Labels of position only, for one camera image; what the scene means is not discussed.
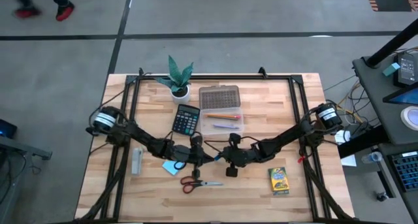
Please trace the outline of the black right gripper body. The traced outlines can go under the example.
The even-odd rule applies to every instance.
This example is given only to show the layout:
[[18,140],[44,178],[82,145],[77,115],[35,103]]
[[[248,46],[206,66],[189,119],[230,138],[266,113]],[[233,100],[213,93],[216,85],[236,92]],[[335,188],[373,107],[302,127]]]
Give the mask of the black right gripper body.
[[262,157],[257,148],[239,149],[238,167],[245,167],[250,163],[262,163]]

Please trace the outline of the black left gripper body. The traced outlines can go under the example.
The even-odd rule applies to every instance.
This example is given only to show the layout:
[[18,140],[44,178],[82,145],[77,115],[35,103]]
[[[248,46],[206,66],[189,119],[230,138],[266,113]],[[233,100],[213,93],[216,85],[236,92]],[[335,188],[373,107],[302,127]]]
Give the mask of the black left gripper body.
[[191,149],[183,145],[175,145],[172,154],[172,159],[178,162],[192,163],[193,157]]

